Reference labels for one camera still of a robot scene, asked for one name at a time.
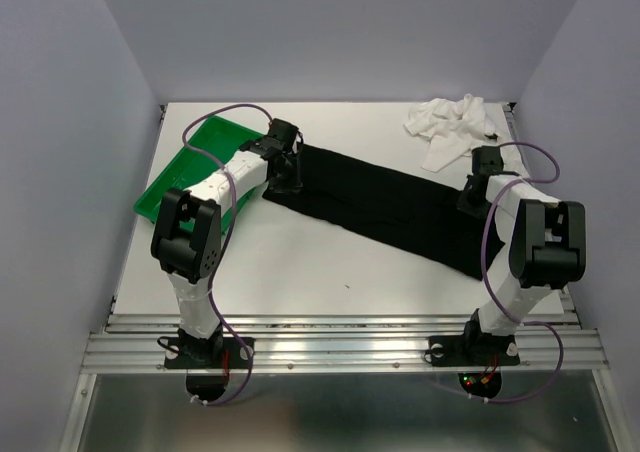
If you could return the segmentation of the black t shirt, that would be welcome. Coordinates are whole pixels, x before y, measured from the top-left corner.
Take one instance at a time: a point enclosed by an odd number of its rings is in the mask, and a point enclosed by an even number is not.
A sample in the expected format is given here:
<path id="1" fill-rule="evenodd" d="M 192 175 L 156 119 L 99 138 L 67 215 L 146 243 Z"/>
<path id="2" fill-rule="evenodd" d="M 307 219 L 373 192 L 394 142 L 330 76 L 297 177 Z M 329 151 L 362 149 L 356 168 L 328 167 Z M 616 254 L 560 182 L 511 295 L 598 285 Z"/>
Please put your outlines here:
<path id="1" fill-rule="evenodd" d="M 374 241 L 482 278 L 485 220 L 457 208 L 459 190 L 334 151 L 303 147 L 302 189 L 263 198 Z"/>

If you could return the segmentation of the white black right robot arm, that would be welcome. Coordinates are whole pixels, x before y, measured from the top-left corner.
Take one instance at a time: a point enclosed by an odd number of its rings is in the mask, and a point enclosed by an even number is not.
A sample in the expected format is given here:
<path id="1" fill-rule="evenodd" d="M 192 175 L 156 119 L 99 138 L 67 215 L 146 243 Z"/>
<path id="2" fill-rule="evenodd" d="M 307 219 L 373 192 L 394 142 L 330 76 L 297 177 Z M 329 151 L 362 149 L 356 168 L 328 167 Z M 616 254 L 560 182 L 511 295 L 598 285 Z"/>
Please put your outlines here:
<path id="1" fill-rule="evenodd" d="M 467 178 L 458 208 L 485 220 L 481 274 L 490 296 L 465 325 L 459 350 L 472 362 L 487 357 L 514 359 L 514 334 L 532 309 L 552 291 L 580 281 L 585 273 L 585 206 L 548 196 L 514 175 L 475 172 Z M 496 213 L 508 218 L 496 230 L 509 247 L 509 272 L 493 289 L 486 248 Z"/>

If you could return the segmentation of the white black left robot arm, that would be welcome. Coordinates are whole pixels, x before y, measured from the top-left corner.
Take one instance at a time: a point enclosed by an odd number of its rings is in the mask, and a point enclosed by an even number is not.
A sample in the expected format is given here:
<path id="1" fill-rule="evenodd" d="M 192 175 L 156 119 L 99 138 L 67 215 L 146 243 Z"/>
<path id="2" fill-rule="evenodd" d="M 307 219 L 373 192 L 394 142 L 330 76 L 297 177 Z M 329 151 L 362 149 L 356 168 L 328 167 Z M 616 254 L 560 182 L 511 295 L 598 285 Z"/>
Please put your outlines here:
<path id="1" fill-rule="evenodd" d="M 222 321 L 210 303 L 210 281 L 230 238 L 222 232 L 222 218 L 230 213 L 235 219 L 239 200 L 264 183 L 276 192 L 298 191 L 302 149 L 302 139 L 291 145 L 269 138 L 248 141 L 201 182 L 164 194 L 151 255 L 167 274 L 179 307 L 177 339 L 160 341 L 169 359 L 198 366 L 222 362 Z"/>

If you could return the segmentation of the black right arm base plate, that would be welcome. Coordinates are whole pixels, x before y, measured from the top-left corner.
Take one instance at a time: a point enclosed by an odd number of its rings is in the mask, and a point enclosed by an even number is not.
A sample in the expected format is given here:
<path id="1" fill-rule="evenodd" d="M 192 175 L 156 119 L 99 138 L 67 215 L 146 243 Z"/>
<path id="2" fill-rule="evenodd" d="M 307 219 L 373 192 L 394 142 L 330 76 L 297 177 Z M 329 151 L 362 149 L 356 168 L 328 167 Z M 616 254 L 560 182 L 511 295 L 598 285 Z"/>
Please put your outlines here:
<path id="1" fill-rule="evenodd" d="M 472 341 L 462 335 L 441 335 L 428 338 L 424 358 L 434 367 L 518 366 L 520 357 L 514 348 L 513 336 L 482 336 Z"/>

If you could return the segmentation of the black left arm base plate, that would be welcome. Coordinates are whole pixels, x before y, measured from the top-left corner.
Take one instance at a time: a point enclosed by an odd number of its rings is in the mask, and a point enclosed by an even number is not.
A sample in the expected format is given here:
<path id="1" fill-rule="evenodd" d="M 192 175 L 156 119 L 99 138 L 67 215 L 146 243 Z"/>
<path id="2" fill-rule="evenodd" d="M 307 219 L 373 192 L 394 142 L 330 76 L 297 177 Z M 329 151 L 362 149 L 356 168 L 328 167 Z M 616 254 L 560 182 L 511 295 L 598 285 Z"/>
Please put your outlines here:
<path id="1" fill-rule="evenodd" d="M 164 350 L 163 367 L 167 370 L 235 371 L 249 368 L 247 353 L 233 337 L 224 336 L 222 343 L 217 345 L 214 351 L 197 352 L 192 355 L 181 351 L 180 340 L 177 337 L 161 336 L 160 341 L 171 348 L 171 351 Z"/>

